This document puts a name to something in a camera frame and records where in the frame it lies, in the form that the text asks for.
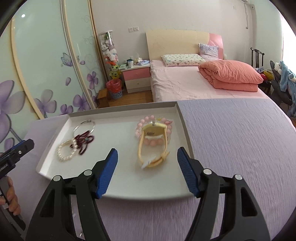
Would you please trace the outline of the person left hand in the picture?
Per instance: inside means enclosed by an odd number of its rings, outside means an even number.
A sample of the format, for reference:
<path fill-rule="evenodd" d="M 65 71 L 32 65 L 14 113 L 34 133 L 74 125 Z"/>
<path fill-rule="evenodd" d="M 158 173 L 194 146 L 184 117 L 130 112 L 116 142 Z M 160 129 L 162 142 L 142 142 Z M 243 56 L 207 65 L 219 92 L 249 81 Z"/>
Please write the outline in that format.
<path fill-rule="evenodd" d="M 13 213 L 14 216 L 20 215 L 21 207 L 18 202 L 18 197 L 15 193 L 13 181 L 10 177 L 8 177 L 9 189 L 6 193 L 7 200 L 9 201 L 9 211 Z"/>

